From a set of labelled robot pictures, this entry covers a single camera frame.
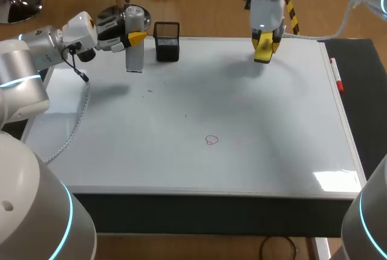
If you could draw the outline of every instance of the black surface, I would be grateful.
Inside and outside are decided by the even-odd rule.
[[[387,154],[386,71],[369,39],[333,39],[325,46],[337,62],[343,106],[368,179]]]
[[[367,178],[387,154],[387,76],[370,40],[331,40],[342,101]],[[20,138],[25,123],[6,125]],[[76,197],[97,232],[340,237],[350,200],[90,195]]]
[[[339,237],[350,201],[75,195],[100,233]]]

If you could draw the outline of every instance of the wooden floor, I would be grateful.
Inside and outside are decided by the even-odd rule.
[[[349,0],[293,0],[301,34],[333,34],[342,22]],[[178,21],[183,36],[249,37],[249,11],[242,0],[131,0],[147,8],[152,21]],[[15,25],[0,25],[0,40],[51,24],[62,27],[80,11],[93,18],[115,4],[115,0],[43,0],[42,12],[33,19]],[[288,31],[290,21],[285,14]],[[342,37],[371,38],[387,66],[387,23],[373,15],[364,5],[351,13]],[[297,260],[309,256],[307,240],[294,239]],[[253,236],[100,236],[99,259],[257,259],[262,237]],[[333,244],[337,249],[340,241]],[[272,239],[265,250],[265,260],[291,259],[288,244]]]

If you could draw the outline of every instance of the chair base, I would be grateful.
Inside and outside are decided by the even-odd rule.
[[[0,24],[26,21],[42,10],[42,0],[0,0]]]
[[[138,6],[138,5],[125,4],[125,9],[129,6]],[[149,28],[149,26],[151,26],[151,14],[147,11],[147,9],[145,9],[143,7],[141,7],[141,8],[144,10],[144,14],[145,14],[144,26],[145,26],[145,30],[147,30]],[[122,9],[116,5],[109,7],[109,8],[106,8],[104,11],[99,13],[99,15],[97,17],[96,24],[98,26],[101,26],[101,25],[104,25],[108,22],[116,21],[119,18],[123,18],[123,12],[124,12],[124,9]]]

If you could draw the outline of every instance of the cable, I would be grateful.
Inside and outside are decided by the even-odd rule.
[[[275,237],[272,237],[272,236],[266,237],[265,240],[263,240],[263,242],[259,246],[258,260],[264,260],[264,256],[263,256],[264,245],[267,242],[267,240],[269,240],[270,238],[275,238]],[[296,244],[289,237],[280,237],[280,238],[284,238],[285,240],[287,240],[289,242],[289,244],[291,245],[291,248],[293,249],[293,258],[292,258],[292,260],[296,260],[296,256],[297,256]]]
[[[80,124],[85,116],[87,107],[88,107],[89,102],[90,102],[90,97],[91,97],[90,84],[86,83],[86,86],[87,86],[87,91],[86,91],[85,104],[83,105],[82,112],[80,113],[78,121],[75,124],[75,127],[74,127],[73,131],[71,132],[70,137],[68,138],[66,143],[57,152],[55,152],[52,156],[50,156],[46,160],[44,160],[45,164],[50,164],[56,157],[58,157],[58,155],[61,154],[67,148],[67,146],[71,143],[71,141],[74,139],[75,135],[77,134],[79,126],[80,126]]]
[[[87,83],[87,82],[89,81],[89,78],[86,76],[85,73],[80,72],[80,71],[76,68],[76,66],[75,66],[75,54],[76,54],[76,50],[79,50],[79,49],[80,49],[80,47],[78,47],[77,45],[69,45],[69,46],[65,47],[65,48],[62,50],[62,52],[60,53],[60,56],[61,56],[61,58],[64,60],[64,62],[65,62],[70,68],[72,68],[72,69],[75,71],[75,73],[76,73],[78,76],[80,76],[80,77],[82,78],[83,81],[85,81],[85,83]],[[70,64],[70,63],[65,59],[65,57],[63,56],[63,54],[64,54],[64,52],[65,52],[66,50],[69,50],[70,55],[73,57],[73,64]]]
[[[378,8],[375,8],[374,6],[372,5],[369,5],[368,3],[365,3],[367,5],[367,7],[374,13],[376,14],[377,16],[379,16],[380,18],[382,18],[384,21],[387,21],[387,15],[384,14],[384,12],[380,11]]]
[[[284,33],[283,37],[284,38],[309,39],[312,41],[325,41],[328,39],[336,38],[343,33],[343,31],[346,27],[346,23],[348,22],[348,19],[350,17],[350,13],[351,13],[352,8],[357,7],[360,2],[361,2],[360,0],[350,0],[350,2],[348,3],[348,6],[346,8],[346,11],[345,11],[342,25],[340,26],[339,30],[334,35],[318,37],[318,36],[301,36],[301,35],[294,35],[294,34],[290,34],[290,33]]]
[[[4,105],[3,118],[2,118],[2,122],[0,123],[0,131],[1,131],[1,129],[4,127],[4,125],[8,119],[8,103],[7,103],[7,99],[5,98],[4,91],[2,88],[0,88],[0,97],[1,97],[2,103]]]
[[[65,60],[65,58],[63,57],[63,53],[66,49],[69,49],[70,50],[70,54],[72,55],[73,57],[73,65],[71,65],[70,63],[67,62],[67,60]],[[55,152],[52,156],[48,157],[46,160],[44,160],[44,163],[45,164],[50,164],[56,157],[58,157],[59,154],[61,154],[66,148],[67,146],[71,143],[71,141],[74,139],[75,135],[77,134],[77,131],[79,129],[79,126],[85,116],[85,113],[86,113],[86,110],[87,110],[87,107],[89,105],[89,102],[90,102],[90,97],[91,97],[91,89],[90,89],[90,84],[89,84],[89,78],[86,76],[86,74],[84,73],[81,73],[75,66],[75,51],[68,48],[68,47],[65,47],[63,50],[62,50],[62,53],[61,53],[61,56],[62,56],[62,59],[65,61],[65,63],[67,63],[86,83],[86,86],[87,86],[87,89],[86,89],[86,99],[85,99],[85,104],[83,105],[83,108],[82,108],[82,111],[79,115],[79,118],[78,118],[78,121],[77,123],[75,124],[75,127],[73,129],[73,131],[71,132],[70,136],[68,137],[68,140],[66,141],[66,143],[57,151]]]

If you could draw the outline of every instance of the black mesh pen holder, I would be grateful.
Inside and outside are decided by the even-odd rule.
[[[159,62],[177,62],[179,60],[180,23],[156,22],[153,37],[156,43],[156,59]]]

